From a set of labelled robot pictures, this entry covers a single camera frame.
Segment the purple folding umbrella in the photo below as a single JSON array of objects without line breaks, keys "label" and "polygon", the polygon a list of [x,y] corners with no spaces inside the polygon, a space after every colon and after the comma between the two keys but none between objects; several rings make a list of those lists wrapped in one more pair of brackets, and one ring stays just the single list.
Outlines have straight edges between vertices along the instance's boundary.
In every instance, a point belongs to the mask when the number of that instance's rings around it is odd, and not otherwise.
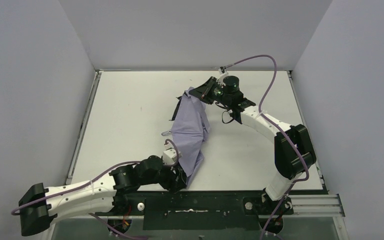
[{"label": "purple folding umbrella", "polygon": [[161,133],[162,136],[171,136],[182,154],[179,165],[186,174],[187,187],[191,185],[205,159],[202,147],[211,130],[205,104],[191,95],[192,89],[190,87],[185,90],[179,98],[171,129]]}]

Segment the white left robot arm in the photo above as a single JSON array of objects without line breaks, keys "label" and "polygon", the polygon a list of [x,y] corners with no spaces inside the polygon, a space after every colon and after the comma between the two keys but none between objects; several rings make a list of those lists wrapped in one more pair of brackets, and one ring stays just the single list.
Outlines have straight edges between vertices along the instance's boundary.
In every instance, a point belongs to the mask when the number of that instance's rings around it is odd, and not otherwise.
[{"label": "white left robot arm", "polygon": [[129,209],[127,195],[153,184],[177,193],[186,188],[187,175],[179,163],[165,164],[161,157],[151,155],[141,161],[118,163],[83,182],[53,187],[36,183],[11,214],[19,216],[21,235],[33,236],[76,216],[123,214]]}]

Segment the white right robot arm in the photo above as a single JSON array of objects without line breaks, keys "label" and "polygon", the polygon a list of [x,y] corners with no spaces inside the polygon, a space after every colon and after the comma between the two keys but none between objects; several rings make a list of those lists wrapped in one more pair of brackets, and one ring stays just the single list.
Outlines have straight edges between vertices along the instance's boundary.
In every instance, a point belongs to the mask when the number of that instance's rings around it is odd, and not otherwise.
[{"label": "white right robot arm", "polygon": [[189,93],[205,104],[221,104],[234,121],[254,129],[273,143],[277,172],[264,189],[266,199],[279,201],[293,184],[309,178],[308,170],[317,158],[308,129],[303,124],[291,125],[263,113],[240,91],[238,77],[212,76]]}]

